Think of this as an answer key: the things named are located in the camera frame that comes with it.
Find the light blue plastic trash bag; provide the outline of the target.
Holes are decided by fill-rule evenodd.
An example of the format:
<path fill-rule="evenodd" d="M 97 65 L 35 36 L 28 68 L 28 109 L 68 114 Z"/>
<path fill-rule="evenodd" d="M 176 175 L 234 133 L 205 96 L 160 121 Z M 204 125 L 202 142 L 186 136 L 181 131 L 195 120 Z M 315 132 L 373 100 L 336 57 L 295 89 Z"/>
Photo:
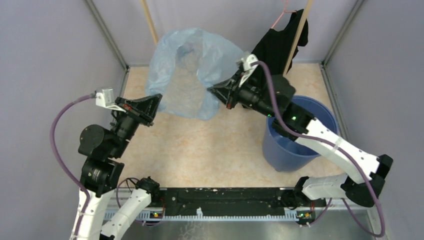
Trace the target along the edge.
<path fill-rule="evenodd" d="M 208 121 L 220 101 L 207 89 L 232 77 L 244 55 L 230 40 L 203 29 L 169 32 L 150 60 L 145 94 L 162 95 L 160 112 Z"/>

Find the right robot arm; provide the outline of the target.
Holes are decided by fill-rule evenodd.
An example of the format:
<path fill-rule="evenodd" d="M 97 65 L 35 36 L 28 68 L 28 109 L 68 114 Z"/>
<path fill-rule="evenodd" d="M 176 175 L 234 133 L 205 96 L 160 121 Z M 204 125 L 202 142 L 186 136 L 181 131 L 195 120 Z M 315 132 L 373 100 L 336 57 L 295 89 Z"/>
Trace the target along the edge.
<path fill-rule="evenodd" d="M 293 200 L 307 206 L 321 198 L 348 199 L 363 207 L 379 207 L 393 159 L 376 156 L 343 139 L 311 111 L 294 101 L 295 88 L 282 75 L 270 75 L 263 88 L 247 80 L 245 72 L 214 84 L 208 91 L 228 109 L 242 104 L 268 116 L 280 136 L 325 157 L 343 170 L 327 177 L 304 176 L 293 190 Z"/>

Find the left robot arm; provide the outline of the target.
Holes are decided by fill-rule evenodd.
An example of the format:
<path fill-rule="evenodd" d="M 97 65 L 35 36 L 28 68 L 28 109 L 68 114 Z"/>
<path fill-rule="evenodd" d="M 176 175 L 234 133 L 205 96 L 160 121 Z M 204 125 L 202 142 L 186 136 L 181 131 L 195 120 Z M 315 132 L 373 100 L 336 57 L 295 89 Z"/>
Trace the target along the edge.
<path fill-rule="evenodd" d="M 142 178 L 112 219 L 103 223 L 125 166 L 116 160 L 122 157 L 140 125 L 153 125 L 162 95 L 113 99 L 112 90 L 107 89 L 96 92 L 93 98 L 97 106 L 112 111 L 115 121 L 110 129 L 92 124 L 80 134 L 78 152 L 86 160 L 78 180 L 79 203 L 70 239 L 120 240 L 142 210 L 160 202 L 159 183 L 151 177 Z"/>

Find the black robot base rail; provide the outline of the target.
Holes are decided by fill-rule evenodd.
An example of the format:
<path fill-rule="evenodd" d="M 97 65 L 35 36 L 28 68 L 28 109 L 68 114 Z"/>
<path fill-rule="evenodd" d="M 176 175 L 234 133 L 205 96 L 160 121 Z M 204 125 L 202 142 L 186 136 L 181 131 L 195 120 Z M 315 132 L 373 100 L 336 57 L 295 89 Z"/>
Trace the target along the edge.
<path fill-rule="evenodd" d="M 149 207 L 164 210 L 166 217 L 194 216 L 198 209 L 206 217 L 265 217 L 326 205 L 324 199 L 309 200 L 283 187 L 169 187 L 160 189 Z"/>

